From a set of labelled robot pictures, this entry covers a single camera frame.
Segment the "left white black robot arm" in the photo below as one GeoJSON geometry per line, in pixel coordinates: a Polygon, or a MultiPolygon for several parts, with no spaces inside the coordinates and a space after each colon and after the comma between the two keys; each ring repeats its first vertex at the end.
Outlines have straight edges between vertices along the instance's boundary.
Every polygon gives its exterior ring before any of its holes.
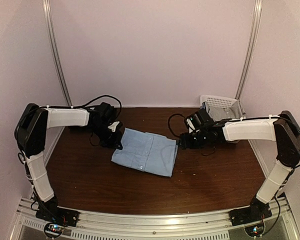
{"type": "Polygon", "coordinates": [[[58,200],[50,185],[44,163],[46,133],[59,127],[87,127],[99,138],[104,148],[122,150],[122,123],[117,110],[108,103],[95,106],[26,106],[16,128],[14,137],[19,149],[18,158],[24,165],[27,179],[32,185],[38,210],[51,222],[62,218],[58,200]]]}

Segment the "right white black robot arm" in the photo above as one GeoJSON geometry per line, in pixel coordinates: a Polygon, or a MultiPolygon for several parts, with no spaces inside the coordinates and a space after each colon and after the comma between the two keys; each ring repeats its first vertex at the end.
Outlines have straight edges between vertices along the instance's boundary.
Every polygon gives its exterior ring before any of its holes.
{"type": "Polygon", "coordinates": [[[265,140],[276,143],[276,162],[246,210],[249,220],[258,220],[267,204],[300,167],[300,126],[288,110],[278,115],[213,120],[205,109],[185,118],[188,131],[180,134],[183,149],[200,149],[207,144],[241,140],[265,140]]]}

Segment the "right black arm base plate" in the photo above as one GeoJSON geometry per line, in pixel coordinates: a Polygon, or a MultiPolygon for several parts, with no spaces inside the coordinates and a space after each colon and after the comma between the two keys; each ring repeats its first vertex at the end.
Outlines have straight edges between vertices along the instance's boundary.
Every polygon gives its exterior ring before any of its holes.
{"type": "Polygon", "coordinates": [[[263,219],[271,216],[272,212],[268,205],[262,209],[257,206],[247,206],[244,208],[236,208],[229,212],[232,226],[261,222],[263,219]]]}

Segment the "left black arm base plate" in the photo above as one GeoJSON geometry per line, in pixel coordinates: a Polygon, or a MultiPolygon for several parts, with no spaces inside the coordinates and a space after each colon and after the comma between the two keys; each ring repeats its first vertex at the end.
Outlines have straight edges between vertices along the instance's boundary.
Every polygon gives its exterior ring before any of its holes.
{"type": "Polygon", "coordinates": [[[79,212],[76,210],[61,208],[55,204],[44,204],[38,207],[35,216],[38,219],[52,222],[64,227],[76,227],[79,212]]]}

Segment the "light blue long sleeve shirt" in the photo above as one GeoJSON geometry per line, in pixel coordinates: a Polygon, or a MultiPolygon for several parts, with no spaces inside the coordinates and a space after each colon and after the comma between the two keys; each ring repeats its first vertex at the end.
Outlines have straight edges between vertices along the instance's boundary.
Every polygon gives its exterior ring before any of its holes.
{"type": "Polygon", "coordinates": [[[170,178],[178,153],[177,142],[166,136],[126,128],[122,150],[115,150],[111,161],[117,165],[170,178]]]}

